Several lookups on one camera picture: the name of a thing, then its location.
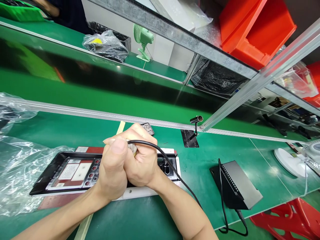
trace shelf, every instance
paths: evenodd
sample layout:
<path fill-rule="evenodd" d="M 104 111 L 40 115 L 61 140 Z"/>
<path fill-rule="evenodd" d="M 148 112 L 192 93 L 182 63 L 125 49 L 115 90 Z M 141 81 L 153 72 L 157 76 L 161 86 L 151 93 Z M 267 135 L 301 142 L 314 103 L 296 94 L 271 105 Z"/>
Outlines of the shelf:
<path fill-rule="evenodd" d="M 136 1 L 90 1 L 248 79 L 252 79 L 258 73 L 257 70 L 223 52 L 219 46 L 215 46 L 219 44 L 219 40 L 215 41 L 211 34 L 198 33 L 197 36 Z M 207 28 L 214 29 L 216 26 L 211 24 Z"/>
<path fill-rule="evenodd" d="M 320 117 L 320 109 L 316 108 L 315 106 L 311 105 L 305 100 L 299 98 L 298 96 L 294 95 L 293 93 L 281 87 L 280 85 L 276 83 L 270 83 L 269 85 L 266 86 L 266 89 L 270 90 L 271 92 L 274 92 L 275 94 L 281 97 L 284 97 L 290 102 L 293 102 L 294 104 Z"/>

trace green tray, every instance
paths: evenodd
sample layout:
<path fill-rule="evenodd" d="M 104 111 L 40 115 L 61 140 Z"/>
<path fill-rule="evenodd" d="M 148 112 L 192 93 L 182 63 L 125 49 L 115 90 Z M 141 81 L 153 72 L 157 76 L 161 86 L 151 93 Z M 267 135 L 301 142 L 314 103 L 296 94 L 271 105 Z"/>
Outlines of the green tray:
<path fill-rule="evenodd" d="M 34 7 L 26 2 L 23 3 L 30 7 L 9 6 L 0 2 L 0 16 L 18 22 L 44 21 L 39 8 Z"/>

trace red storage box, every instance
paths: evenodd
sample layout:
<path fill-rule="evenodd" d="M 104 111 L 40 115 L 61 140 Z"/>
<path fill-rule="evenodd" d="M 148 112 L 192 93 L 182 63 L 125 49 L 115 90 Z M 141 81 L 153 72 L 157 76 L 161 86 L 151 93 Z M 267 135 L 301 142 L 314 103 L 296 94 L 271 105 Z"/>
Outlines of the red storage box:
<path fill-rule="evenodd" d="M 318 91 L 320 93 L 320 61 L 308 65 L 307 68 L 311 72 L 313 81 L 316 84 Z M 306 100 L 307 102 L 309 102 L 315 107 L 320 107 L 320 94 L 314 97 L 304 98 L 304 100 Z"/>
<path fill-rule="evenodd" d="M 297 28 L 282 0 L 229 0 L 219 19 L 222 50 L 258 70 Z"/>

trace forearm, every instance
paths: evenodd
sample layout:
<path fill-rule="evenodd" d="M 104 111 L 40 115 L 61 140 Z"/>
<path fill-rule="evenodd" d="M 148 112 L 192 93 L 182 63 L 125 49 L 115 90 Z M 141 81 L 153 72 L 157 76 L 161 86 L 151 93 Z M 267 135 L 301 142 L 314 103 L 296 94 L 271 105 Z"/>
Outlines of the forearm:
<path fill-rule="evenodd" d="M 60 14 L 59 8 L 56 6 L 52 5 L 50 2 L 47 0 L 33 0 L 34 2 L 38 3 L 41 8 L 49 13 L 52 17 L 58 17 Z"/>
<path fill-rule="evenodd" d="M 41 219 L 13 239 L 67 239 L 84 218 L 108 203 L 98 194 L 94 188 L 89 189 L 74 201 Z"/>
<path fill-rule="evenodd" d="M 208 217 L 188 193 L 162 172 L 157 173 L 155 178 L 150 187 L 166 204 L 184 239 L 218 239 Z"/>

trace clasped hands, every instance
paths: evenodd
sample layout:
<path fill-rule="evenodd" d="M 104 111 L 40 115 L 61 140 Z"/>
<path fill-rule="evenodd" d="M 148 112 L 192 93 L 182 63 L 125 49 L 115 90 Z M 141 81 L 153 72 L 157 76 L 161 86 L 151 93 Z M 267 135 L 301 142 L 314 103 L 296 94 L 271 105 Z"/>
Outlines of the clasped hands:
<path fill-rule="evenodd" d="M 92 191 L 95 191 L 104 205 L 121 197 L 127 187 L 127 179 L 135 186 L 153 188 L 157 174 L 157 150 L 153 147 L 136 144 L 134 156 L 128 148 L 128 140 L 143 140 L 157 145 L 157 140 L 138 123 L 128 130 L 107 138 L 99 168 L 99 178 Z"/>

